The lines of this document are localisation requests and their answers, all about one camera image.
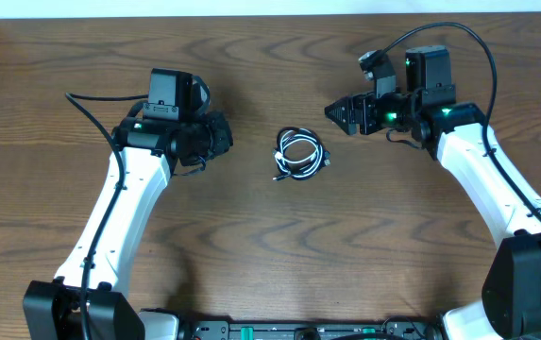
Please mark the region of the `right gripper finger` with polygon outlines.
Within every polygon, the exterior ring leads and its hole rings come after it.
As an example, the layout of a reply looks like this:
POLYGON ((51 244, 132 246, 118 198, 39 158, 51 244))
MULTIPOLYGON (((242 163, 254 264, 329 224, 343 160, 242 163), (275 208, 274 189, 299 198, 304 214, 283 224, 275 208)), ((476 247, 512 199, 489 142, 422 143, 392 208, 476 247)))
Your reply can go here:
POLYGON ((352 106, 352 97, 344 96, 325 107, 327 116, 349 116, 352 106))
POLYGON ((352 123, 349 119, 349 114, 343 115, 340 112, 337 113, 327 113, 326 116, 339 127, 346 135, 354 135, 357 132, 356 124, 352 123))

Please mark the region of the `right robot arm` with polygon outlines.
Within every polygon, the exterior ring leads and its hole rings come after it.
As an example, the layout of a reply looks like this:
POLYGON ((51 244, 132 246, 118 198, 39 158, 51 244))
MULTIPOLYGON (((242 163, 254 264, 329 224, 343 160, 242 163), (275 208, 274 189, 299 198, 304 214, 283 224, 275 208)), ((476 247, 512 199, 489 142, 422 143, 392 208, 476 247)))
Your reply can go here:
POLYGON ((464 188, 497 248, 479 301, 450 310, 430 339, 521 339, 541 335, 541 197, 517 171, 474 103, 459 103, 443 45, 407 50, 407 91, 381 51, 359 63, 374 88, 325 109, 346 134, 409 132, 464 188))

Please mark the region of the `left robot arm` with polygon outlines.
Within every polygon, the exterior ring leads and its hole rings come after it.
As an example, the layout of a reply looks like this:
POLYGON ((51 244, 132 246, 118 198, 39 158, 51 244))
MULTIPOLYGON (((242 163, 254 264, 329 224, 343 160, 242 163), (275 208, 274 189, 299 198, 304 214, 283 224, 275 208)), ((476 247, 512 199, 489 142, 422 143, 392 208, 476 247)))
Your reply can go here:
POLYGON ((135 311, 130 274, 150 214, 175 168, 188 175, 233 145, 229 124, 209 109, 200 76, 151 72, 149 91, 113 130, 110 165, 93 212, 51 281, 32 281, 23 309, 33 339, 188 339, 187 322, 163 309, 135 311))

